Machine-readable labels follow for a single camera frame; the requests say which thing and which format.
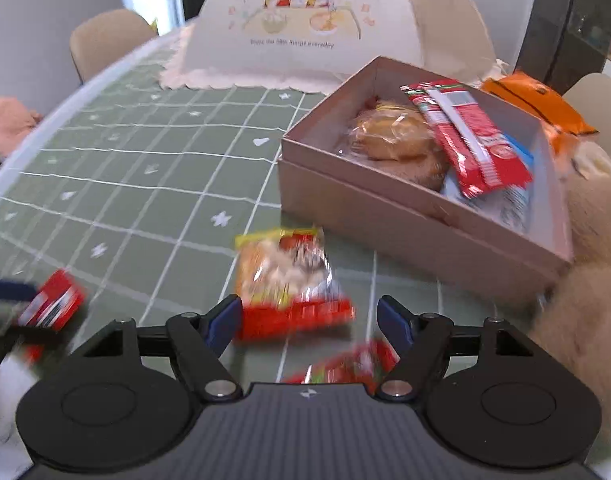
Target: open box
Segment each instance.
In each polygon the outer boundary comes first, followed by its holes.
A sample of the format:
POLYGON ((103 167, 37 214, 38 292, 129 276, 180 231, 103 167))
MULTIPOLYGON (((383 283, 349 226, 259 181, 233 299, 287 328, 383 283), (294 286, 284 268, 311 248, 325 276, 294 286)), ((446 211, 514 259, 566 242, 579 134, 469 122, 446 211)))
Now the open box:
POLYGON ((282 140, 282 208, 500 304, 531 303, 572 259, 567 209, 537 119, 469 88, 492 121, 535 158, 525 234, 335 153, 365 100, 378 95, 409 104, 400 86, 440 78, 377 57, 343 83, 282 140))

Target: beige fur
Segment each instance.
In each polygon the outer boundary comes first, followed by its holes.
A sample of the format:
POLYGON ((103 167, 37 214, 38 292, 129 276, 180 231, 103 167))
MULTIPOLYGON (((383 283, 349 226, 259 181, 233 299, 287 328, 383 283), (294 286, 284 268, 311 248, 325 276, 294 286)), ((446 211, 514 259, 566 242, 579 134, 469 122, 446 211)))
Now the beige fur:
POLYGON ((567 181, 576 264, 611 264, 611 177, 567 181))
POLYGON ((611 177, 567 181, 575 261, 530 334, 587 384, 611 437, 611 177))

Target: beige chair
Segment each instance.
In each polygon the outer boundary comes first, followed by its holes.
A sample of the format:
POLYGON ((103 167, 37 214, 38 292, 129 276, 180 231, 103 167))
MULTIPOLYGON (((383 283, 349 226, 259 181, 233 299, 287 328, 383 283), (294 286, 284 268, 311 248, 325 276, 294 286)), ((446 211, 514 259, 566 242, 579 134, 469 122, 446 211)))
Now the beige chair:
POLYGON ((128 9, 108 10, 82 23, 70 36, 70 52, 80 80, 89 81, 155 36, 152 27, 128 9))
POLYGON ((590 126, 599 131, 597 138, 592 140, 611 158, 611 77, 588 74, 570 88, 563 98, 590 126))

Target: table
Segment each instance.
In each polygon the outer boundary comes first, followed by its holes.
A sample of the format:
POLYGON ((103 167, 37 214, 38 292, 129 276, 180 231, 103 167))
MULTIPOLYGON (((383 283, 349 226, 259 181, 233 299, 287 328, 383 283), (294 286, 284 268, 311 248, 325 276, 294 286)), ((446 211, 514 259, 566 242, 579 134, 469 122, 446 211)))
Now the table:
MULTIPOLYGON (((122 72, 114 67, 93 80, 32 133, 0 175, 0 275, 42 282, 67 268, 88 295, 75 344, 118 317, 156 325, 206 312, 232 291, 235 235, 303 226, 281 212, 276 160, 282 135, 323 95, 162 90, 156 77, 171 54, 169 41, 151 45, 121 62, 122 72)), ((326 247, 357 319, 230 345, 222 360, 242 384, 287 378, 369 338, 383 294, 457 324, 497 314, 492 303, 335 234, 326 233, 326 247)), ((528 326, 528 319, 506 317, 528 326)), ((144 363, 172 373, 166 359, 144 363)), ((473 363, 453 359, 451 371, 473 363)))

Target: red snack box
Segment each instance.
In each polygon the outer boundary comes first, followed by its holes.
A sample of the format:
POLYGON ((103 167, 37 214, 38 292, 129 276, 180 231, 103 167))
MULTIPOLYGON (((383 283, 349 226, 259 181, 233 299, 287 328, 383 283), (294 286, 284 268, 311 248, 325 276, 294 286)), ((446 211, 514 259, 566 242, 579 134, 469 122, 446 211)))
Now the red snack box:
MULTIPOLYGON (((79 310, 85 299, 83 291, 63 269, 57 270, 39 289, 16 322, 23 326, 41 326, 59 332, 79 310)), ((43 352, 40 345, 30 345, 27 356, 37 361, 43 352)))
POLYGON ((431 124, 466 198, 532 181, 506 136, 459 82, 444 79, 401 89, 431 124))

